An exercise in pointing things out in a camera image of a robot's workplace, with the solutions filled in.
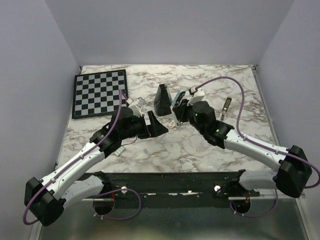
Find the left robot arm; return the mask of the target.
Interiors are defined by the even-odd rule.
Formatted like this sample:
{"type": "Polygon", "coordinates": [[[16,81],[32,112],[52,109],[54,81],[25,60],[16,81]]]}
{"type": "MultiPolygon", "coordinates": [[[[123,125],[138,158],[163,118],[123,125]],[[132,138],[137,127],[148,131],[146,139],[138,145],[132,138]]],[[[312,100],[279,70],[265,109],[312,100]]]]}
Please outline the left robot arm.
{"type": "Polygon", "coordinates": [[[111,185],[102,174],[93,175],[89,182],[77,180],[91,167],[118,150],[122,141],[137,137],[141,140],[156,138],[168,133],[168,129],[148,111],[149,124],[143,115],[136,116],[129,107],[120,107],[112,115],[110,122],[96,131],[89,142],[69,161],[52,173],[26,182],[24,192],[25,210],[22,221],[25,225],[40,222],[44,227],[54,223],[72,200],[82,200],[98,195],[107,197],[111,185]],[[27,213],[35,216],[27,221],[27,213]]]}

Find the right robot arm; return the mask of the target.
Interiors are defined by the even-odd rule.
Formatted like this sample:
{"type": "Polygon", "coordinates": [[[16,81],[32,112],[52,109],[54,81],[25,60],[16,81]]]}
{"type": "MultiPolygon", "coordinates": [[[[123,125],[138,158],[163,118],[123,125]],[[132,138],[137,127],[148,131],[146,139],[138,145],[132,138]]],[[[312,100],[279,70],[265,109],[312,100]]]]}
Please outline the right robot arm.
{"type": "Polygon", "coordinates": [[[264,141],[241,136],[230,124],[216,119],[215,110],[207,101],[192,105],[187,99],[171,106],[179,124],[190,123],[211,145],[246,155],[265,166],[270,171],[245,171],[240,178],[230,183],[230,191],[241,196],[247,190],[257,188],[278,189],[283,194],[299,198],[312,174],[312,168],[303,149],[272,145],[264,141]]]}

